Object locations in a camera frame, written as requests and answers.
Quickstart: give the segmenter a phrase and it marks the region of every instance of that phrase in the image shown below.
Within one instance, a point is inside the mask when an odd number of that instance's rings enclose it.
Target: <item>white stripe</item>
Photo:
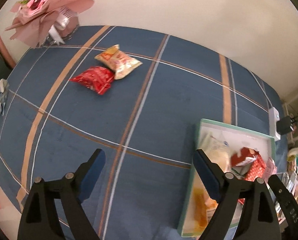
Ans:
[[[19,87],[17,88],[17,90],[16,90],[15,93],[18,92],[18,90],[19,90],[20,86],[22,85],[23,81],[26,79],[26,77],[28,76],[28,74],[30,73],[30,71],[33,69],[33,67],[35,66],[35,64],[38,62],[38,60],[43,56],[43,54],[44,54],[47,50],[48,50],[48,48],[47,48],[47,49],[41,54],[41,56],[38,57],[38,59],[33,63],[32,67],[30,68],[30,70],[28,71],[28,73],[25,75],[25,77],[22,79],[22,81],[21,81],[21,83],[20,83],[20,85],[19,85]],[[7,109],[7,112],[5,113],[5,117],[4,117],[4,120],[3,120],[3,124],[2,124],[2,127],[1,127],[0,142],[1,142],[1,136],[2,136],[2,131],[3,131],[4,124],[5,124],[5,120],[6,120],[6,118],[7,118],[7,113],[8,113],[8,111],[10,110],[10,107],[11,107],[11,104],[12,104],[14,98],[15,98],[15,95],[13,96],[13,98],[12,98],[12,100],[11,100],[11,102],[10,102],[10,105],[9,105],[9,107],[8,107],[8,109]]]
[[[249,71],[250,74],[254,77],[255,81],[257,82],[258,86],[260,87],[260,89],[261,89],[262,92],[264,93],[264,95],[265,95],[266,99],[268,100],[268,102],[270,103],[271,107],[273,107],[273,106],[272,106],[272,103],[271,103],[271,101],[270,101],[270,99],[269,99],[269,97],[267,96],[267,94],[266,94],[265,90],[262,88],[262,86],[259,84],[259,81],[258,81],[258,79],[256,78],[256,76],[255,76],[255,75],[253,74],[253,72],[251,72],[250,70],[248,70],[248,71]]]
[[[115,26],[111,29],[111,30],[109,30],[105,35],[103,35],[103,37],[92,47],[92,48],[94,48],[95,46],[97,46],[99,43],[100,43],[100,41],[102,41],[113,29],[115,28]],[[46,122],[47,122],[47,119],[48,119],[48,117],[49,117],[49,115],[51,114],[51,112],[52,112],[52,109],[53,109],[53,107],[55,106],[55,104],[56,104],[56,102],[57,102],[57,100],[59,99],[59,97],[60,97],[60,95],[62,94],[62,92],[63,92],[63,90],[66,88],[66,86],[67,86],[67,84],[68,84],[68,82],[69,82],[69,80],[71,79],[71,77],[74,75],[74,73],[78,70],[78,68],[80,67],[80,65],[83,63],[83,61],[87,58],[87,56],[90,54],[90,52],[91,52],[92,50],[89,50],[89,52],[84,56],[84,58],[81,60],[81,62],[79,63],[79,65],[76,67],[76,69],[72,72],[72,74],[71,74],[71,76],[68,78],[68,80],[66,81],[66,83],[64,84],[64,86],[63,86],[63,88],[61,89],[61,91],[60,91],[60,93],[58,94],[58,96],[56,97],[56,99],[55,99],[55,101],[54,101],[54,103],[53,103],[53,105],[52,105],[52,107],[51,107],[51,109],[50,109],[50,112],[47,114],[47,117],[45,118],[45,121],[44,121],[44,123],[43,123],[43,125],[42,125],[42,127],[41,127],[41,130],[40,130],[40,134],[39,134],[39,137],[38,137],[38,141],[37,141],[37,143],[36,143],[36,147],[35,147],[35,150],[34,150],[34,156],[33,156],[33,164],[32,164],[32,170],[31,170],[31,184],[30,184],[30,188],[31,188],[31,186],[32,186],[32,178],[33,178],[33,170],[34,170],[34,165],[35,165],[35,156],[36,156],[36,151],[37,151],[37,149],[38,149],[38,146],[39,146],[39,142],[40,142],[40,138],[41,138],[41,135],[42,135],[42,132],[43,132],[43,128],[44,128],[44,126],[45,126],[45,124],[46,124]]]
[[[9,91],[10,91],[11,93],[15,94],[16,96],[18,96],[19,98],[21,98],[22,100],[26,101],[28,104],[30,104],[30,105],[34,106],[35,108],[39,109],[40,112],[49,114],[49,116],[53,117],[54,119],[57,119],[58,121],[60,121],[60,122],[62,122],[62,123],[65,123],[67,126],[70,126],[70,127],[74,128],[74,129],[76,129],[76,130],[78,130],[78,131],[80,131],[80,132],[82,132],[82,133],[85,133],[85,134],[87,134],[87,135],[90,135],[90,136],[92,136],[92,137],[94,137],[94,138],[97,138],[97,139],[100,139],[100,140],[103,140],[103,141],[106,141],[106,142],[108,142],[108,143],[112,143],[112,144],[115,144],[115,145],[119,145],[119,143],[115,143],[115,142],[109,141],[109,140],[107,140],[107,139],[101,138],[101,137],[99,137],[99,136],[93,135],[93,134],[91,134],[91,133],[88,133],[88,132],[86,132],[86,131],[83,131],[83,130],[81,130],[81,129],[79,129],[79,128],[77,128],[77,127],[75,127],[75,126],[73,126],[73,125],[71,125],[71,124],[69,124],[69,123],[67,123],[67,122],[65,122],[65,121],[63,121],[63,120],[61,120],[60,118],[57,118],[56,116],[54,116],[54,115],[48,113],[48,112],[45,111],[44,109],[42,109],[42,108],[36,106],[35,104],[31,103],[29,100],[25,99],[24,97],[20,96],[19,94],[14,93],[12,90],[9,90]]]
[[[196,75],[196,76],[205,78],[205,79],[207,79],[207,80],[209,80],[209,81],[211,81],[211,82],[213,82],[213,83],[215,83],[215,84],[217,84],[217,85],[220,85],[220,86],[222,86],[222,87],[226,87],[226,88],[228,88],[230,91],[232,91],[232,92],[234,92],[235,94],[237,94],[237,95],[243,97],[244,99],[247,99],[248,101],[250,101],[251,103],[253,103],[254,105],[258,106],[259,108],[261,108],[262,110],[264,110],[265,112],[268,113],[268,111],[267,111],[265,108],[263,108],[262,106],[259,106],[259,105],[256,104],[255,102],[251,101],[249,98],[247,98],[247,97],[245,97],[245,96],[243,96],[243,95],[237,93],[236,91],[234,91],[234,90],[231,89],[230,87],[227,87],[227,86],[224,86],[224,85],[222,85],[222,84],[219,84],[218,82],[216,82],[216,81],[214,81],[214,80],[212,80],[212,79],[210,79],[210,78],[207,78],[207,77],[205,77],[205,76],[203,76],[203,75],[200,75],[200,74],[197,74],[197,73],[195,73],[195,72],[191,72],[191,71],[189,71],[189,70],[187,70],[187,69],[183,69],[183,68],[180,68],[180,67],[178,67],[178,66],[175,66],[175,65],[172,65],[172,64],[169,64],[169,63],[165,63],[165,62],[160,62],[160,63],[165,64],[165,65],[168,65],[168,66],[171,66],[171,67],[175,67],[175,68],[181,69],[181,70],[183,70],[183,71],[189,72],[189,73],[194,74],[194,75]]]
[[[68,228],[70,228],[66,223],[62,222],[60,219],[59,219],[60,223],[64,224],[65,226],[67,226]]]
[[[24,97],[20,96],[19,94],[16,94],[16,96],[20,97],[22,100],[26,101],[28,104],[34,106],[35,108],[39,109],[40,111],[42,111],[42,112],[44,112],[44,113],[47,113],[46,111],[44,111],[43,109],[39,108],[39,107],[36,106],[35,104],[31,103],[29,100],[25,99]],[[91,133],[88,133],[88,132],[86,132],[86,131],[83,131],[83,130],[81,130],[81,129],[79,129],[79,128],[77,128],[77,127],[75,127],[75,126],[73,126],[73,125],[71,125],[71,124],[69,124],[69,123],[67,123],[67,122],[65,122],[65,121],[63,121],[63,120],[61,120],[60,118],[57,118],[56,116],[54,116],[54,115],[52,115],[52,114],[50,114],[50,116],[53,117],[54,119],[57,119],[58,121],[60,121],[60,122],[62,122],[62,123],[65,123],[67,126],[70,126],[70,127],[74,128],[74,129],[76,129],[76,130],[78,130],[78,131],[80,131],[80,132],[82,132],[82,133],[84,133],[84,134],[87,134],[87,135],[92,136],[92,137],[94,137],[94,138],[97,138],[97,139],[100,139],[100,140],[103,140],[103,141],[106,141],[106,142],[109,142],[109,143],[112,143],[112,144],[115,144],[115,145],[119,145],[119,143],[112,142],[112,141],[106,140],[106,139],[104,139],[104,138],[98,137],[98,136],[96,136],[96,135],[93,135],[93,134],[91,134]],[[143,152],[143,151],[140,151],[140,150],[131,148],[131,147],[128,147],[128,149],[131,149],[131,150],[133,150],[133,151],[137,151],[137,152],[141,152],[141,153],[146,154],[146,155],[151,155],[151,156],[154,156],[154,157],[157,157],[157,158],[160,158],[160,159],[164,159],[164,160],[168,160],[168,161],[173,161],[173,162],[176,162],[176,163],[183,163],[183,164],[191,165],[190,163],[185,163],[185,162],[176,161],[176,160],[173,160],[173,159],[164,158],[164,157],[161,157],[161,156],[158,156],[158,155],[154,155],[154,154],[151,154],[151,153],[146,153],[146,152]]]
[[[183,163],[183,164],[191,165],[190,163],[184,163],[184,162],[181,162],[181,161],[176,161],[176,160],[172,160],[172,159],[160,157],[158,155],[154,155],[154,154],[151,154],[151,153],[146,153],[146,152],[143,152],[143,151],[139,151],[139,150],[134,149],[134,148],[131,148],[131,147],[128,147],[128,149],[133,150],[133,151],[137,151],[137,152],[141,152],[141,153],[144,153],[144,154],[147,154],[147,155],[151,155],[151,156],[154,156],[154,157],[157,157],[157,158],[160,158],[160,159],[164,159],[164,160],[168,160],[168,161],[173,161],[173,162],[176,162],[176,163]]]
[[[7,80],[8,78],[11,76],[12,72],[14,71],[14,69],[17,67],[17,65],[20,63],[20,61],[22,60],[22,58],[28,53],[28,51],[30,50],[31,48],[29,48],[24,54],[23,56],[20,58],[20,60],[17,62],[17,64],[15,65],[15,67],[12,69],[11,73],[9,74],[9,76],[7,77]]]
[[[266,89],[265,89],[265,84],[262,80],[262,88],[264,89],[265,93],[266,93]],[[266,100],[266,103],[267,103],[267,108],[269,109],[269,103],[268,103],[268,100]]]
[[[145,90],[145,93],[143,95],[143,98],[141,100],[141,103],[140,103],[140,106],[139,106],[139,109],[138,109],[138,112],[134,118],[134,121],[133,121],[133,124],[132,124],[132,127],[130,129],[130,132],[129,132],[129,135],[127,137],[127,140],[125,142],[125,146],[124,146],[124,149],[122,151],[122,154],[121,154],[121,157],[120,157],[120,160],[119,160],[119,164],[118,164],[118,167],[117,167],[117,170],[116,170],[116,174],[115,174],[115,177],[114,177],[114,181],[113,181],[113,185],[112,185],[112,191],[111,191],[111,195],[110,195],[110,200],[109,200],[109,204],[108,204],[108,212],[107,212],[107,217],[106,217],[106,222],[105,222],[105,225],[104,225],[104,229],[103,229],[103,236],[102,236],[102,240],[105,239],[106,237],[106,232],[107,232],[107,228],[108,228],[108,221],[109,221],[109,217],[110,217],[110,212],[111,212],[111,207],[112,207],[112,202],[113,202],[113,197],[114,197],[114,193],[116,191],[116,183],[118,181],[118,177],[119,177],[119,173],[120,173],[120,170],[121,170],[121,166],[122,166],[122,162],[123,162],[123,159],[124,159],[124,156],[125,156],[125,153],[126,153],[126,150],[127,150],[127,147],[129,145],[129,142],[131,140],[131,136],[133,134],[133,131],[134,131],[134,128],[137,124],[137,121],[139,119],[139,116],[141,114],[141,111],[142,111],[142,108],[144,106],[144,103],[147,99],[147,96],[148,96],[148,92],[149,92],[149,89],[150,89],[150,86],[151,86],[151,83],[153,81],[153,77],[156,73],[156,70],[157,70],[157,67],[159,65],[159,61],[161,59],[161,56],[162,56],[162,53],[168,43],[168,40],[169,40],[169,37],[170,35],[167,36],[164,44],[163,44],[163,47],[159,53],[159,56],[158,56],[158,60],[156,61],[156,64],[154,65],[154,68],[153,68],[153,72],[151,73],[151,76],[150,76],[150,80],[148,82],[148,85],[146,87],[146,90]]]
[[[3,162],[4,166],[7,168],[8,172],[11,174],[11,176],[12,176],[13,179],[15,180],[15,182],[16,182],[17,184],[19,184],[19,185],[25,190],[26,193],[29,193],[28,190],[27,190],[25,187],[23,187],[22,184],[21,184],[20,182],[18,182],[18,180],[14,177],[13,173],[12,173],[12,172],[10,171],[10,169],[7,167],[6,163],[5,163],[4,160],[2,159],[1,155],[0,155],[0,159],[1,159],[1,161]],[[67,227],[69,228],[69,226],[68,226],[66,223],[62,222],[60,219],[59,219],[59,221],[60,221],[60,223],[62,223],[63,225],[65,225],[65,226],[67,226]]]
[[[236,126],[238,126],[238,105],[237,105],[236,87],[234,85],[234,78],[233,78],[233,72],[232,72],[232,67],[231,67],[231,60],[228,59],[228,61],[229,61],[231,80],[232,80],[232,86],[233,86],[233,97],[234,97],[234,108],[235,108],[235,119],[236,119],[235,124],[236,124]]]
[[[13,173],[10,171],[10,169],[8,168],[8,166],[6,165],[6,163],[4,162],[4,160],[2,159],[1,155],[0,155],[0,159],[3,162],[4,166],[7,168],[7,170],[9,171],[9,173],[11,174],[11,176],[13,177],[13,179],[16,181],[17,184],[19,184],[25,191],[26,193],[28,193],[28,191],[26,190],[25,187],[22,186],[22,184],[20,182],[18,182],[18,180],[14,177]]]
[[[77,47],[77,46],[51,46],[51,48],[76,48],[76,49],[86,48],[86,49],[97,50],[97,51],[105,51],[105,49],[95,49],[95,48]],[[151,58],[143,57],[143,56],[135,56],[135,55],[132,55],[132,54],[127,54],[127,55],[130,56],[130,57],[138,57],[138,58],[143,58],[143,59],[147,59],[147,60],[153,60]]]

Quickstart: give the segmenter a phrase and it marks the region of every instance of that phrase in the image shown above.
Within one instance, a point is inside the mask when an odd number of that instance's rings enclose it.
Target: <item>white device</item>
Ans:
[[[275,141],[280,140],[280,134],[277,133],[276,123],[280,120],[279,112],[276,108],[272,107],[268,111],[269,115],[269,135],[274,137]]]

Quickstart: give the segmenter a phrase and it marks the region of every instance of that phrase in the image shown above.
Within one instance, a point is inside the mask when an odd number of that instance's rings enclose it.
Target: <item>metal screw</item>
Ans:
[[[257,178],[257,182],[260,183],[260,184],[263,184],[264,180],[262,178]]]
[[[74,173],[73,172],[69,172],[66,174],[66,179],[72,179],[74,177]]]
[[[227,179],[233,179],[233,174],[230,173],[230,172],[227,172],[227,173],[225,174],[225,176],[226,176]]]
[[[35,183],[39,183],[39,182],[41,182],[41,180],[42,180],[41,177],[36,177],[36,178],[34,179],[34,182],[35,182]]]

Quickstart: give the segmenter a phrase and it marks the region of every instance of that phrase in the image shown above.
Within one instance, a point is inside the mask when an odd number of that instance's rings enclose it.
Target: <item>blue bedsheet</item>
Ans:
[[[68,82],[101,65],[94,56],[115,44],[143,64],[103,96]],[[283,115],[277,93],[258,80]],[[64,46],[28,50],[8,82],[0,118],[2,189],[20,210],[27,196],[17,198],[21,184],[29,191],[34,177],[59,179],[103,149],[105,168],[83,203],[101,239],[181,239],[176,228],[200,119],[269,133],[268,103],[245,68],[203,46],[148,30],[80,27]],[[284,171],[285,136],[276,150],[278,171]]]

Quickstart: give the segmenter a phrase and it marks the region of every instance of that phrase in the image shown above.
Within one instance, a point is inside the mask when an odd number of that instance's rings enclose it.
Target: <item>red packet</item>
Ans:
[[[231,166],[245,166],[256,160],[259,152],[254,149],[243,147],[239,153],[231,156]]]
[[[260,154],[257,154],[257,159],[252,163],[249,171],[246,173],[244,180],[254,181],[256,178],[262,178],[264,172],[267,168],[266,163],[262,159]],[[238,199],[238,202],[243,204],[245,201],[244,198]]]
[[[103,95],[110,87],[114,80],[114,73],[105,67],[91,67],[80,75],[71,78],[70,81],[77,82],[99,95]]]

